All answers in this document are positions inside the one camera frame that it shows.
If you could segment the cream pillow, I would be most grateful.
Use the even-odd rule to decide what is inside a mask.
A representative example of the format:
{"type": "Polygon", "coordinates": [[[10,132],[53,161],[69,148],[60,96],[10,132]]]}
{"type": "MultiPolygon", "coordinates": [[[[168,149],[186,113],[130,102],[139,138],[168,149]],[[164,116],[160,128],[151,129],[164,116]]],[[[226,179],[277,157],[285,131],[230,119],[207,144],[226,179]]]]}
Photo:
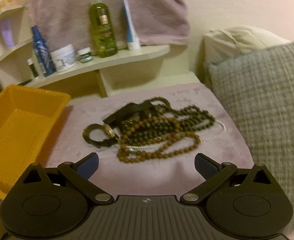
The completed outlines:
{"type": "Polygon", "coordinates": [[[203,36],[203,41],[206,62],[220,62],[290,42],[268,30],[246,25],[211,30],[203,36]]]}

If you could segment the grey checked pillow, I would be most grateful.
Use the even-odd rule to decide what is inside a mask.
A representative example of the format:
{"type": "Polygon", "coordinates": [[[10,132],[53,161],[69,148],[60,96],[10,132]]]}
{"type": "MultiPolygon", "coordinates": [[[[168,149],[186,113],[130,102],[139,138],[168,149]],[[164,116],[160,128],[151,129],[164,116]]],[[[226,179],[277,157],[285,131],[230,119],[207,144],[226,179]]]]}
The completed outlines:
{"type": "Polygon", "coordinates": [[[239,129],[253,160],[265,164],[293,206],[294,41],[206,64],[212,91],[239,129]]]}

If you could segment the blue white tube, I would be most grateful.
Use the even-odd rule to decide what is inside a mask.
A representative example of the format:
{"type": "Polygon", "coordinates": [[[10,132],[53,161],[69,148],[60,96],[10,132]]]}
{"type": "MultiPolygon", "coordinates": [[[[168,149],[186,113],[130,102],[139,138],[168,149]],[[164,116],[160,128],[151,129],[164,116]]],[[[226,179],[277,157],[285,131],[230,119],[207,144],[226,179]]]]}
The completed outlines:
{"type": "Polygon", "coordinates": [[[127,47],[129,50],[140,49],[141,48],[140,40],[133,25],[128,0],[122,0],[122,2],[123,2],[123,11],[125,13],[126,25],[127,25],[127,32],[126,32],[127,47]]]}

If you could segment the orange plastic tray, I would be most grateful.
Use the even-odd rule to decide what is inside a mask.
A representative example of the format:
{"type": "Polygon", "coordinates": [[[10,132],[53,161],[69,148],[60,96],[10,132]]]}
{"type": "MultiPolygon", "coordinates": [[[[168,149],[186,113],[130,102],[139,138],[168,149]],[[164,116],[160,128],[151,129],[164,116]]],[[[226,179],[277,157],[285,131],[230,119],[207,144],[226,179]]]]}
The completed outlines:
{"type": "Polygon", "coordinates": [[[0,93],[0,200],[34,163],[70,95],[9,85],[0,93]]]}

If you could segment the tan box on top shelf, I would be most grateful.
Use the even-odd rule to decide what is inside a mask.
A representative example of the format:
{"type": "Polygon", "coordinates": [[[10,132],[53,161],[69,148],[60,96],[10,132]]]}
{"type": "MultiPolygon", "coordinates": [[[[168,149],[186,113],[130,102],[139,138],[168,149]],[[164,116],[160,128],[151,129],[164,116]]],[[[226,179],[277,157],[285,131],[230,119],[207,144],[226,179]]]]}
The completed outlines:
{"type": "Polygon", "coordinates": [[[1,0],[0,1],[0,11],[1,11],[1,9],[4,9],[4,8],[12,6],[12,5],[22,5],[22,4],[24,4],[24,0],[1,0]]]}

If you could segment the lavender tube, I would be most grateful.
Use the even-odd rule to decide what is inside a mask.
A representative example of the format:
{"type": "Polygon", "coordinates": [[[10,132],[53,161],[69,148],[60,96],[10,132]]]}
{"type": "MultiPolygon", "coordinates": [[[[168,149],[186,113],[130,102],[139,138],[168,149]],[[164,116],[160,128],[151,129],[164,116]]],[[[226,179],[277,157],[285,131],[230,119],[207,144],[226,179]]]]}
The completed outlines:
{"type": "Polygon", "coordinates": [[[0,30],[1,34],[5,43],[5,46],[7,49],[10,49],[15,46],[13,34],[12,34],[12,28],[11,28],[11,22],[9,18],[4,18],[0,21],[0,30]]]}

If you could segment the small green white jar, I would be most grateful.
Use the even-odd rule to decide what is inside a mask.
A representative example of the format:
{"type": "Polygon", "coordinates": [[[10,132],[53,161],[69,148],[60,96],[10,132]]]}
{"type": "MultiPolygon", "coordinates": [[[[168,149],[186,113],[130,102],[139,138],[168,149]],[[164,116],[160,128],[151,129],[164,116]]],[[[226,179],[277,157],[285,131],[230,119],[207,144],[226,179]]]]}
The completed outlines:
{"type": "Polygon", "coordinates": [[[83,48],[79,50],[77,53],[80,63],[87,63],[93,59],[90,47],[83,48]]]}

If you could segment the small dark roller bottle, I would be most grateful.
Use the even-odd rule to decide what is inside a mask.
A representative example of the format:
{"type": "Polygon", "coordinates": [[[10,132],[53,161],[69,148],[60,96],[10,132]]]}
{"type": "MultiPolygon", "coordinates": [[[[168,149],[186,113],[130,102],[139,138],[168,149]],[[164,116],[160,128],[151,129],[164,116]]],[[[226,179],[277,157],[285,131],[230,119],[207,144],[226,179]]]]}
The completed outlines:
{"type": "Polygon", "coordinates": [[[27,64],[28,64],[28,66],[29,66],[29,68],[30,68],[30,70],[31,70],[31,72],[33,74],[34,79],[38,79],[39,78],[39,74],[38,74],[38,72],[36,70],[36,67],[33,64],[33,60],[31,58],[29,58],[27,60],[27,64]]]}

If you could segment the white cream jar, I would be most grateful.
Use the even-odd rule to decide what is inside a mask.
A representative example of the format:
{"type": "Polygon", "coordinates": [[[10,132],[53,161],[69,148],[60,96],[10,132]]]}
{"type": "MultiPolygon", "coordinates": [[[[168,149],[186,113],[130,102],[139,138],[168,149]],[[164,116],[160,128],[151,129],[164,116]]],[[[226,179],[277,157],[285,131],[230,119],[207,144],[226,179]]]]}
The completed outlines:
{"type": "Polygon", "coordinates": [[[76,55],[72,44],[50,53],[57,72],[63,72],[76,65],[76,55]]]}

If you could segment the mauve towel on table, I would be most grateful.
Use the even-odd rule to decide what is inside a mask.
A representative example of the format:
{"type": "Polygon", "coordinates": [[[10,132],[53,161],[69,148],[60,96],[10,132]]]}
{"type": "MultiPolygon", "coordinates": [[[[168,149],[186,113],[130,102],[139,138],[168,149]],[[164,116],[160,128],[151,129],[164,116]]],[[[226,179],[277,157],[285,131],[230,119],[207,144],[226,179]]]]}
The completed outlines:
{"type": "Polygon", "coordinates": [[[239,168],[253,166],[234,122],[200,83],[119,94],[67,108],[44,147],[46,167],[77,162],[91,152],[98,155],[99,167],[90,181],[112,196],[180,196],[204,181],[194,167],[198,153],[239,168]],[[150,102],[153,107],[112,128],[117,144],[97,148],[85,142],[82,132],[87,126],[103,125],[103,119],[131,102],[150,102]]]}

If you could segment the blue spray bottle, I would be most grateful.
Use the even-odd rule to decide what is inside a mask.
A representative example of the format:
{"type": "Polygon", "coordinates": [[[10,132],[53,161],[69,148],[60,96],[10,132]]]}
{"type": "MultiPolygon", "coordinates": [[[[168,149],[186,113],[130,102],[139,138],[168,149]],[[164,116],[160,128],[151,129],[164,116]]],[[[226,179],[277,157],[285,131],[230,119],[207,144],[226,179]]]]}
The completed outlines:
{"type": "Polygon", "coordinates": [[[38,27],[34,25],[31,28],[33,38],[33,51],[36,55],[40,69],[45,77],[54,74],[55,66],[51,59],[50,51],[46,41],[42,37],[38,27]]]}

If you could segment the green spray bottle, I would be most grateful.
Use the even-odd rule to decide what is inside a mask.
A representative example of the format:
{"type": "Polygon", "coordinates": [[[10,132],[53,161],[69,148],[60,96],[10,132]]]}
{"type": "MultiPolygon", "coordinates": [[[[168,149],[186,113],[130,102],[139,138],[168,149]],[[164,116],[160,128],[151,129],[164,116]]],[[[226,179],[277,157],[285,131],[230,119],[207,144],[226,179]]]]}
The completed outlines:
{"type": "Polygon", "coordinates": [[[102,0],[90,0],[89,19],[93,41],[101,58],[110,57],[118,52],[109,9],[102,0]]]}

